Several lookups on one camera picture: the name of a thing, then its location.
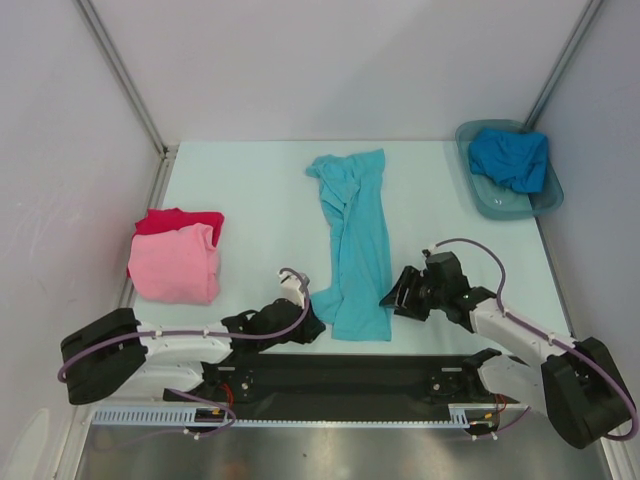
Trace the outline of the light blue t-shirt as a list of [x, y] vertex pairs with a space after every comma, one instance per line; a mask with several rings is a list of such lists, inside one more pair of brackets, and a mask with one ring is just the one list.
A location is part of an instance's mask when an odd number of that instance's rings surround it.
[[306, 168], [318, 182], [329, 226], [331, 281], [311, 295], [317, 317], [341, 341], [388, 342], [391, 313], [379, 302], [393, 280], [382, 185], [382, 149], [344, 157], [325, 155]]

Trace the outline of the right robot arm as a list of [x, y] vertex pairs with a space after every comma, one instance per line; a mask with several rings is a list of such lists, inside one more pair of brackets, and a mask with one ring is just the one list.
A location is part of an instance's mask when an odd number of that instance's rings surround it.
[[407, 266], [380, 302], [395, 314], [424, 321], [434, 311], [487, 338], [463, 362], [461, 388], [473, 401], [501, 394], [545, 416], [569, 445], [583, 449], [630, 423], [638, 412], [608, 348], [590, 337], [558, 335], [507, 310], [499, 295], [473, 287], [452, 252], [426, 253], [425, 267]]

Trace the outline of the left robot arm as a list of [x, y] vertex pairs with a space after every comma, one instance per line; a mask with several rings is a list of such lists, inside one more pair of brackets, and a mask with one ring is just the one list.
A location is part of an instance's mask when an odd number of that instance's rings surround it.
[[170, 329], [139, 321], [118, 308], [61, 341], [58, 380], [74, 406], [112, 395], [164, 396], [167, 389], [214, 397], [221, 376], [207, 365], [275, 345], [314, 342], [325, 331], [312, 306], [278, 298], [259, 310], [220, 320], [213, 329]]

